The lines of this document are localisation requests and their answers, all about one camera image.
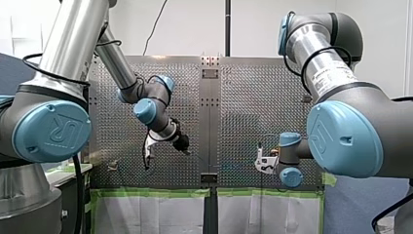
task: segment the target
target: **black cable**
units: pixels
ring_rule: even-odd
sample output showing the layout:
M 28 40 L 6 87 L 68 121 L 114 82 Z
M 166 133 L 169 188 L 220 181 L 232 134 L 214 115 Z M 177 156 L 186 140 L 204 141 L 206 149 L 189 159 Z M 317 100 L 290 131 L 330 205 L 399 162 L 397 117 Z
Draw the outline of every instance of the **black cable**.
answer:
M 47 75 L 47 76 L 50 76 L 50 77 L 52 77 L 52 78 L 55 78 L 55 79 L 57 79 L 57 80 L 63 80 L 63 81 L 66 81 L 66 82 L 75 83 L 75 84 L 83 85 L 83 86 L 86 86 L 86 87 L 89 87 L 89 86 L 91 85 L 89 82 L 71 80 L 71 79 L 65 78 L 65 77 L 63 77 L 63 76 L 54 74 L 54 73 L 52 73 L 52 72 L 45 71 L 45 70 L 43 70 L 43 69 L 41 69 L 41 68 L 33 65 L 31 62 L 27 61 L 28 59 L 38 58 L 38 57 L 41 57 L 42 55 L 43 55 L 42 53 L 33 54 L 33 55 L 28 55 L 28 56 L 23 57 L 21 60 L 23 61 L 23 63 L 24 63 L 25 65 L 27 65 L 27 66 L 30 67 L 31 69 L 36 70 L 36 71 L 38 71 L 38 72 L 40 72 L 40 73 L 42 73 L 42 74 L 45 74 L 45 75 Z
M 167 83 L 165 83 L 165 81 L 158 75 L 153 75 L 151 77 L 149 77 L 148 83 L 153 79 L 153 78 L 158 78 L 159 81 L 161 81 L 161 83 L 164 85 L 165 89 L 167 89 L 168 92 L 168 105 L 170 104 L 170 97 L 172 95 L 172 91 L 169 90 L 169 87 L 167 85 Z
M 397 98 L 393 98 L 392 101 L 413 101 L 413 97 L 397 97 Z
M 379 213 L 377 216 L 375 216 L 373 218 L 373 220 L 371 221 L 371 227 L 373 228 L 374 231 L 376 231 L 376 226 L 377 226 L 377 222 L 385 217 L 386 215 L 388 215 L 390 212 L 394 211 L 395 209 L 403 206 L 404 204 L 410 202 L 413 199 L 413 193 L 404 197 L 403 199 L 401 199 L 400 201 L 394 203 L 392 206 L 390 206 L 389 208 L 385 209 L 384 211 L 382 211 L 381 213 Z
M 298 72 L 294 71 L 294 70 L 289 66 L 289 64 L 288 64 L 288 62 L 287 62 L 287 59 L 286 59 L 286 44 L 287 44 L 287 41 L 288 41 L 289 22 L 290 22 L 290 20 L 291 20 L 291 17 L 293 17 L 294 15 L 295 15 L 295 13 L 291 11 L 291 12 L 288 13 L 288 15 L 287 15 L 287 17 L 286 17 L 286 23 L 285 23 L 285 38 L 284 38 L 284 44 L 283 44 L 283 45 L 284 45 L 284 50 L 283 50 L 282 59 L 283 59 L 283 62 L 284 62 L 284 64 L 285 64 L 286 68 L 287 68 L 291 73 L 293 73 L 294 75 L 299 76 L 299 77 L 301 78 L 301 84 L 303 85 L 303 88 L 306 90 L 306 92 L 307 92 L 308 94 L 311 94 L 311 93 L 310 93 L 310 89 L 308 88 L 308 86 L 307 86 L 307 84 L 306 84 L 306 82 L 305 82 L 305 72 L 306 72 L 306 69 L 307 69 L 308 64 L 310 63 L 310 61 L 311 61 L 313 58 L 315 58 L 315 57 L 318 56 L 321 52 L 324 52 L 324 51 L 328 51 L 328 50 L 332 50 L 332 49 L 334 49 L 334 50 L 339 50 L 339 51 L 342 51 L 344 54 L 346 54 L 346 56 L 348 57 L 348 60 L 349 60 L 349 61 L 348 61 L 348 66 L 351 66 L 351 65 L 352 65 L 352 56 L 350 55 L 350 53 L 349 53 L 346 49 L 344 49 L 344 48 L 342 48 L 342 47 L 330 46 L 330 47 L 323 48 L 323 49 L 320 49 L 320 50 L 315 51 L 314 53 L 312 53 L 312 54 L 306 59 L 306 61 L 304 62 L 303 67 L 302 67 L 302 69 L 301 69 L 301 73 L 298 73 Z
M 113 40 L 113 41 L 108 41 L 108 42 L 103 42 L 103 43 L 97 43 L 96 46 L 107 46 L 110 44 L 116 44 L 117 46 L 121 46 L 122 45 L 122 41 L 121 40 Z
M 146 50 L 148 50 L 149 41 L 151 40 L 152 36 L 154 35 L 156 25 L 158 24 L 158 20 L 159 20 L 159 18 L 161 17 L 161 14 L 162 14 L 162 12 L 164 11 L 164 7 L 165 7 L 165 5 L 167 4 L 167 2 L 168 2 L 168 0 L 165 0 L 164 4 L 162 5 L 161 11 L 159 12 L 158 17 L 157 17 L 156 20 L 155 20 L 154 26 L 152 27 L 152 32 L 151 32 L 151 34 L 149 35 L 148 39 L 146 39 L 145 50 L 143 51 L 143 55 L 144 55 L 144 56 L 145 56 L 145 54 L 146 54 Z
M 392 101 L 413 101 L 413 97 L 397 97 L 397 98 L 393 98 Z M 371 220 L 371 227 L 373 228 L 373 230 L 376 231 L 377 222 L 380 219 L 382 219 L 383 217 L 385 217 L 386 215 L 388 215 L 389 213 L 391 213 L 395 209 L 397 209 L 397 208 L 403 206 L 404 204 L 410 202 L 411 200 L 413 200 L 413 193 L 406 196 L 406 197 L 404 197 L 403 199 L 399 200 L 398 202 L 394 203 L 393 205 L 391 205 L 390 207 L 388 207 L 387 209 L 385 209 L 381 213 L 377 214 L 373 218 L 373 220 Z
M 311 61 L 313 58 L 317 57 L 317 56 L 320 55 L 322 52 L 329 51 L 329 50 L 338 50 L 338 51 L 343 52 L 344 54 L 346 54 L 346 56 L 348 57 L 348 60 L 349 60 L 348 63 L 347 63 L 347 66 L 350 67 L 350 66 L 352 65 L 352 56 L 350 55 L 350 53 L 349 53 L 346 49 L 344 49 L 344 48 L 342 48 L 342 47 L 330 46 L 330 47 L 322 48 L 322 49 L 319 49 L 319 50 L 313 52 L 313 53 L 306 59 L 306 61 L 304 62 L 303 67 L 301 68 L 301 75 L 300 75 L 300 77 L 301 77 L 301 84 L 303 85 L 303 87 L 304 87 L 304 89 L 307 91 L 307 93 L 309 93 L 309 94 L 311 94 L 311 93 L 310 93 L 310 89 L 308 88 L 308 86 L 307 86 L 307 84 L 306 84 L 306 82 L 305 82 L 307 66 L 310 64 L 310 61 Z
M 109 22 L 105 21 L 104 24 L 103 24 L 103 27 L 100 29 L 100 33 L 99 33 L 99 36 L 97 37 L 97 41 L 99 41 L 100 38 L 102 38 L 102 36 L 103 36 L 104 32 L 106 31 L 106 28 L 108 26 L 109 26 Z
M 300 73 L 294 71 L 294 70 L 289 66 L 289 64 L 288 64 L 288 62 L 287 62 L 287 60 L 286 60 L 286 42 L 288 41 L 289 21 L 291 20 L 291 17 L 294 16 L 294 15 L 295 15 L 295 13 L 294 13 L 293 11 L 291 11 L 291 12 L 288 13 L 288 15 L 287 15 L 287 17 L 286 17 L 286 23 L 285 23 L 285 38 L 284 38 L 284 50 L 283 50 L 282 58 L 283 58 L 283 61 L 284 61 L 284 64 L 285 64 L 286 68 L 287 68 L 292 74 L 294 74 L 294 75 L 296 75 L 296 76 L 301 76 Z
M 75 175 L 76 175 L 76 185 L 77 185 L 77 207 L 76 207 L 76 223 L 74 234 L 81 233 L 82 228 L 82 219 L 84 213 L 84 182 L 82 177 L 82 170 L 77 156 L 73 156 L 73 164 L 75 166 Z

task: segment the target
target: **blue panel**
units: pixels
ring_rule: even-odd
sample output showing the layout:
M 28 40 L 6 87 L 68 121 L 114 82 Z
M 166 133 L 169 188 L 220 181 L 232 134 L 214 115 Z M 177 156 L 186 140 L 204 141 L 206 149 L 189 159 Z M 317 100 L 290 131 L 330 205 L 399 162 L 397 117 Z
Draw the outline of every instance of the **blue panel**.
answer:
M 299 143 L 301 141 L 301 135 L 297 133 L 282 133 L 280 134 L 280 146 L 287 147 Z
M 54 100 L 23 116 L 12 141 L 21 158 L 34 163 L 54 163 L 78 153 L 88 142 L 91 129 L 89 115 L 81 106 Z
M 161 78 L 165 84 L 167 84 L 168 89 L 173 92 L 173 89 L 175 88 L 175 82 L 173 82 L 173 80 L 168 77 L 168 76 L 164 76 L 164 75 L 159 75 L 159 78 Z
M 313 107 L 307 119 L 310 150 L 319 165 L 336 175 L 369 177 L 383 164 L 375 129 L 356 109 L 340 101 Z
M 286 168 L 280 172 L 280 180 L 287 187 L 298 187 L 303 181 L 303 174 L 296 168 Z
M 133 113 L 140 122 L 150 125 L 156 117 L 156 104 L 149 98 L 143 98 L 133 107 Z

